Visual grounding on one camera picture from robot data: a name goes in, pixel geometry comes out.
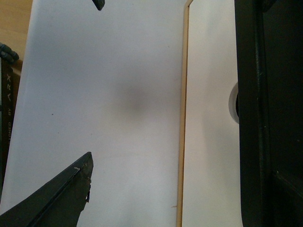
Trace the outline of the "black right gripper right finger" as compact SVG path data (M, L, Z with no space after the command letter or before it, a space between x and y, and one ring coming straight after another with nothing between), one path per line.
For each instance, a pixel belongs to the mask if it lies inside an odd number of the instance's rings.
M105 6L105 0L92 0L98 11L101 11Z

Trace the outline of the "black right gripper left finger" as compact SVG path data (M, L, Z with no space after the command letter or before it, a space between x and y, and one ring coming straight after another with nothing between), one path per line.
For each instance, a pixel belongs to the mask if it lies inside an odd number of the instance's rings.
M2 227L75 227L89 202L92 153L87 152L25 200L3 213Z

